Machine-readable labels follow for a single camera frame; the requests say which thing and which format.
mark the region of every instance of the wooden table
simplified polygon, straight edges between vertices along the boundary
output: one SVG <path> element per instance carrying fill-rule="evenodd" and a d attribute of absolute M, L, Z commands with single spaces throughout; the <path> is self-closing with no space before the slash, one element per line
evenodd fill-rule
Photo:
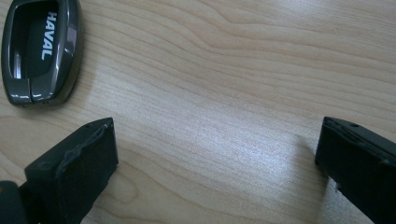
<path fill-rule="evenodd" d="M 23 110 L 0 85 L 0 179 L 20 185 L 35 158 L 112 117 L 120 165 L 83 223 L 371 223 L 314 155 L 324 116 L 396 141 L 393 1 L 81 6 L 64 105 Z"/>

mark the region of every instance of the black plastic object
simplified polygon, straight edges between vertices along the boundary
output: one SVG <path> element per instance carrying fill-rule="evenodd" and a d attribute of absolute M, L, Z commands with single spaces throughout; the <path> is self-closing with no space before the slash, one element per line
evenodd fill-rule
<path fill-rule="evenodd" d="M 28 165 L 18 190 L 0 182 L 0 223 L 79 223 L 118 163 L 113 119 L 82 126 Z"/>
<path fill-rule="evenodd" d="M 3 32 L 2 74 L 13 105 L 57 105 L 70 94 L 82 56 L 78 0 L 14 0 Z"/>
<path fill-rule="evenodd" d="M 316 164 L 374 223 L 396 223 L 396 144 L 360 125 L 324 118 Z"/>

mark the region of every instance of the glossy black key fob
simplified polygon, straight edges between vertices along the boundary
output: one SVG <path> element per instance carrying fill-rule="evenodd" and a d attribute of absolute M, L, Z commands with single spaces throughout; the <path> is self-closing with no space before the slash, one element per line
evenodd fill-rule
<path fill-rule="evenodd" d="M 78 0 L 14 0 L 2 43 L 2 74 L 13 105 L 57 105 L 70 94 L 82 55 Z"/>

